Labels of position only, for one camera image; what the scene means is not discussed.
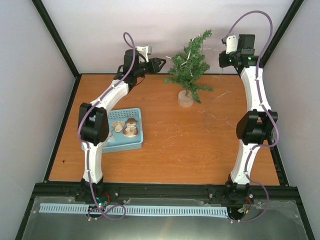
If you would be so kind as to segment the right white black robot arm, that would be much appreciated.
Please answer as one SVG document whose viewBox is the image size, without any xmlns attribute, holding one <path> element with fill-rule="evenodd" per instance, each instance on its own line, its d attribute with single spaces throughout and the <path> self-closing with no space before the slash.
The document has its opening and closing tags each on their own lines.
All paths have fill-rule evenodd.
<svg viewBox="0 0 320 240">
<path fill-rule="evenodd" d="M 255 35 L 228 35 L 226 49 L 219 54 L 221 68 L 234 67 L 245 89 L 247 112 L 236 125 L 239 149 L 225 183 L 224 199 L 231 204 L 245 202 L 250 194 L 250 175 L 256 155 L 275 129 L 278 114 L 272 111 L 263 83 L 260 57 L 255 55 Z"/>
</svg>

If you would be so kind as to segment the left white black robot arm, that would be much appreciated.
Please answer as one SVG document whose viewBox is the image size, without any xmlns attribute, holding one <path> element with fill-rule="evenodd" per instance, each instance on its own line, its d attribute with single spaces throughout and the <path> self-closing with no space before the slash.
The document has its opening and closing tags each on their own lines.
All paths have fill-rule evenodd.
<svg viewBox="0 0 320 240">
<path fill-rule="evenodd" d="M 109 138 L 108 113 L 136 85 L 138 78 L 159 73 L 166 60 L 149 58 L 146 47 L 125 51 L 123 64 L 118 67 L 110 86 L 95 100 L 79 107 L 77 137 L 84 150 L 84 173 L 81 185 L 92 201 L 103 198 L 102 150 Z"/>
</svg>

